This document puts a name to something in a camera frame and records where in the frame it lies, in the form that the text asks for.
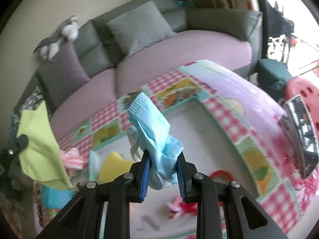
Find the blue face mask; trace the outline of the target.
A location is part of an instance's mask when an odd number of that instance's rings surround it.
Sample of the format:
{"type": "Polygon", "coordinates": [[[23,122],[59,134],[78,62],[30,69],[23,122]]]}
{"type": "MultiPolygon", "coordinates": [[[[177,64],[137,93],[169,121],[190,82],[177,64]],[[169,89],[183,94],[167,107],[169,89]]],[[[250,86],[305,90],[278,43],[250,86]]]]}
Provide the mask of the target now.
{"type": "Polygon", "coordinates": [[[139,151],[147,149],[151,157],[149,186],[162,190],[177,183],[177,158],[184,147],[170,135],[170,123],[151,99],[141,92],[128,108],[131,126],[127,136],[134,161],[140,160],[139,151]]]}

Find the pink white striped towel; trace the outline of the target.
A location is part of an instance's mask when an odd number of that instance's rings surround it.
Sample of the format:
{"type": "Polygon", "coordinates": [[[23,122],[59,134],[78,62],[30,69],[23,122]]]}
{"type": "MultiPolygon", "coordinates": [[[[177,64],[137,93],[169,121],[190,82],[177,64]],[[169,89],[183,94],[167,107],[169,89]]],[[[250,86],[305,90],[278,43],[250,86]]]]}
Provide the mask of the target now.
{"type": "Polygon", "coordinates": [[[60,150],[62,164],[69,178],[72,178],[75,171],[82,170],[85,167],[85,158],[80,155],[77,148],[73,147],[67,152],[60,150]]]}

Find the light green cloth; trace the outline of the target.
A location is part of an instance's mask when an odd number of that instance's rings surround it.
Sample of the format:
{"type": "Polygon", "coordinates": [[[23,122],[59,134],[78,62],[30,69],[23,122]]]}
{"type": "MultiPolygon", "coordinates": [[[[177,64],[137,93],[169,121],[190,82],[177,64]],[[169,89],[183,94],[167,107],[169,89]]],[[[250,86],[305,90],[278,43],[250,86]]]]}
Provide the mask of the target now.
{"type": "Polygon", "coordinates": [[[26,135],[28,145],[19,154],[22,171],[47,187],[65,191],[72,187],[63,166],[60,147],[49,123],[45,101],[35,110],[24,110],[17,136],[26,135]]]}

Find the light grey cushion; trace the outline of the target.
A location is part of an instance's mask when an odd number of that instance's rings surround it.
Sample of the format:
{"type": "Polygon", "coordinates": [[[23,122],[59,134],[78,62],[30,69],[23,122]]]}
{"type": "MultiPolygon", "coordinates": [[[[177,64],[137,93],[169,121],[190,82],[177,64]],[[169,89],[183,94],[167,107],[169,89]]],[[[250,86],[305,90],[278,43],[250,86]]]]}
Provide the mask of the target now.
{"type": "Polygon", "coordinates": [[[126,59],[176,35],[153,1],[123,13],[106,26],[126,59]]]}

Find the purple cushion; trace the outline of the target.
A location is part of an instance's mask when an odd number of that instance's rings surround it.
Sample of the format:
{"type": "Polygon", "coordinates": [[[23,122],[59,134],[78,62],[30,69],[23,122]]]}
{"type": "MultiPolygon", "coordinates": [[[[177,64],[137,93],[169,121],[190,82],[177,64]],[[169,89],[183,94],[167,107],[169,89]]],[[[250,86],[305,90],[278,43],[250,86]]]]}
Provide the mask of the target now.
{"type": "Polygon", "coordinates": [[[36,77],[53,111],[90,81],[80,64],[73,42],[65,43],[53,57],[52,63],[38,68],[36,77]]]}

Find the red pink pipe-cleaner toy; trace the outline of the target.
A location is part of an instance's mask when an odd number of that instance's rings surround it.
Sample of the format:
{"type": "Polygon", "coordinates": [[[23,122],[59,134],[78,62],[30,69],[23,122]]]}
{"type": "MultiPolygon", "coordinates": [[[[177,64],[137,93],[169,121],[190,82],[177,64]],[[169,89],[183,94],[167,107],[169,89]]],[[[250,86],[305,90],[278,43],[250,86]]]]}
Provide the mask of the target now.
{"type": "Polygon", "coordinates": [[[169,210],[169,219],[178,219],[185,214],[197,215],[197,203],[185,203],[180,196],[174,196],[166,206],[169,210]]]}

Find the grey sofa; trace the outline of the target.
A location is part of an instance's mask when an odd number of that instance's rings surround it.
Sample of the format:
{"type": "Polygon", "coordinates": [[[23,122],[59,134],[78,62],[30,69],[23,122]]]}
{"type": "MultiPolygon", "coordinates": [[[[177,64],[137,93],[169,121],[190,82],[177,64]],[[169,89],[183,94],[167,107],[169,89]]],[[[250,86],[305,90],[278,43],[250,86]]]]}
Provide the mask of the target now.
{"type": "MultiPolygon", "coordinates": [[[[250,76],[261,57],[262,18],[259,11],[183,8],[174,0],[132,0],[88,20],[73,45],[90,81],[55,111],[44,98],[56,139],[121,96],[132,97],[140,86],[191,61],[208,59],[241,77],[250,76]],[[155,3],[176,35],[126,59],[106,23],[149,1],[155,3]]],[[[14,114],[19,115],[22,103],[36,86],[40,87],[35,72],[14,114]]]]}

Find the teal stool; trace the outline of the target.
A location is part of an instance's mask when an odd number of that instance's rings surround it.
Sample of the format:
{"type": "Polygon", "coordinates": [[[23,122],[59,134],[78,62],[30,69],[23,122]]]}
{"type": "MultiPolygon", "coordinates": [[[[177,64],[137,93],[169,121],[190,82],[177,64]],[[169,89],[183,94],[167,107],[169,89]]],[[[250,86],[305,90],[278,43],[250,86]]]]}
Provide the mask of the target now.
{"type": "Polygon", "coordinates": [[[257,82],[259,87],[269,94],[275,101],[286,96],[286,86],[292,79],[288,68],[272,59],[260,59],[256,65],[257,82]]]}

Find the red tape roll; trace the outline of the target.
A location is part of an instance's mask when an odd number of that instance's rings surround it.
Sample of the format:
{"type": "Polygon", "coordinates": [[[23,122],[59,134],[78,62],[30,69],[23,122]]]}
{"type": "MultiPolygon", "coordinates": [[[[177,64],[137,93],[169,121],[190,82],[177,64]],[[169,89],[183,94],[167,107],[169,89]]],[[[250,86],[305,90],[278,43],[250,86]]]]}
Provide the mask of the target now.
{"type": "Polygon", "coordinates": [[[228,183],[235,181],[235,178],[232,176],[231,173],[229,173],[226,170],[217,170],[209,175],[211,179],[215,179],[217,177],[222,177],[224,180],[226,180],[228,183]]]}

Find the yellow sponge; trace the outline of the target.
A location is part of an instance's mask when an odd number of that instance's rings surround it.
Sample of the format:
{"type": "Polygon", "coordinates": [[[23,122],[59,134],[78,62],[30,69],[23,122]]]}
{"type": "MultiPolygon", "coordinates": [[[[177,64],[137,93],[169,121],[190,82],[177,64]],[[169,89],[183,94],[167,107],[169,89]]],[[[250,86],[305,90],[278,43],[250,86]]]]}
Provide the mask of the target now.
{"type": "Polygon", "coordinates": [[[98,181],[101,183],[112,182],[117,177],[128,173],[134,163],[134,161],[123,159],[116,152],[111,152],[101,166],[98,181]]]}

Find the black white patterned cushion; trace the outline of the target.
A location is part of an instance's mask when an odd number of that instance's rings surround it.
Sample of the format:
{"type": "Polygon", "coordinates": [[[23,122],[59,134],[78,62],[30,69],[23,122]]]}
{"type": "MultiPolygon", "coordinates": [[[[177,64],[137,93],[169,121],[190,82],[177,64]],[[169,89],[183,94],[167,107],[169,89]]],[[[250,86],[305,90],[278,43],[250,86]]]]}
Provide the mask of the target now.
{"type": "Polygon", "coordinates": [[[36,110],[40,103],[44,101],[44,96],[42,94],[42,90],[39,86],[36,86],[35,90],[29,95],[29,97],[22,103],[19,114],[22,115],[24,110],[36,110]]]}

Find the red perforated stool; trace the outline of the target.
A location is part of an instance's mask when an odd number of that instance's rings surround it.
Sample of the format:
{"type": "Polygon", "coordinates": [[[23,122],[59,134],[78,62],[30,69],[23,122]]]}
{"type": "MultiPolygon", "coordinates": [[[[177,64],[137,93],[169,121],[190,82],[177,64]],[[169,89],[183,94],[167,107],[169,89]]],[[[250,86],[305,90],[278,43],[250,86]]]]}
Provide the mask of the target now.
{"type": "Polygon", "coordinates": [[[300,95],[311,115],[314,129],[318,135],[319,131],[319,91],[310,81],[295,77],[290,79],[286,85],[286,100],[300,95]]]}

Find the grey white plush toy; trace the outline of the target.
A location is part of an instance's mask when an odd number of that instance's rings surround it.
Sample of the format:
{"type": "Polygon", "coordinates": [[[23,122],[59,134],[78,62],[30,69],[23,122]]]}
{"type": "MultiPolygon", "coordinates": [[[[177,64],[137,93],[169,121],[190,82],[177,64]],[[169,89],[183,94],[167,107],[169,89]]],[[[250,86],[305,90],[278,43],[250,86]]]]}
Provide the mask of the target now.
{"type": "Polygon", "coordinates": [[[37,53],[44,61],[52,61],[53,57],[59,51],[59,47],[64,42],[74,42],[78,38],[79,26],[77,20],[77,16],[71,16],[61,22],[51,36],[39,42],[33,53],[37,53]]]}

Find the patchwork tablecloth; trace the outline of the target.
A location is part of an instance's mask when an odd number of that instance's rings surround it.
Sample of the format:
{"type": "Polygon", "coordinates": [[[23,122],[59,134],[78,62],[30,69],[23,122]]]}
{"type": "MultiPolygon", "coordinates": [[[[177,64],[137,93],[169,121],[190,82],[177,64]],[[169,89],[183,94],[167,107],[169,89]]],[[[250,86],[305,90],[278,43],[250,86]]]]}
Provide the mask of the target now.
{"type": "Polygon", "coordinates": [[[306,237],[318,219],[318,171],[302,179],[280,126],[284,109],[266,92],[215,62],[200,60],[148,79],[102,106],[103,87],[89,82],[51,118],[61,149],[86,158],[77,187],[98,180],[105,159],[131,160],[128,107],[145,93],[170,123],[185,158],[207,175],[225,171],[250,192],[291,238],[306,237]]]}

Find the teal wipes pack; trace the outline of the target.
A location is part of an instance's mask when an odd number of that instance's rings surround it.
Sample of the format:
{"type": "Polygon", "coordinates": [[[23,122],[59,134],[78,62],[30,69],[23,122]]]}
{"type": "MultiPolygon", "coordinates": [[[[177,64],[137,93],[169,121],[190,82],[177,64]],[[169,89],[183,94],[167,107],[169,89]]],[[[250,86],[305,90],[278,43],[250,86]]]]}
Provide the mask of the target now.
{"type": "Polygon", "coordinates": [[[40,192],[41,204],[47,209],[63,209],[65,205],[72,199],[70,190],[56,190],[41,185],[40,192]]]}

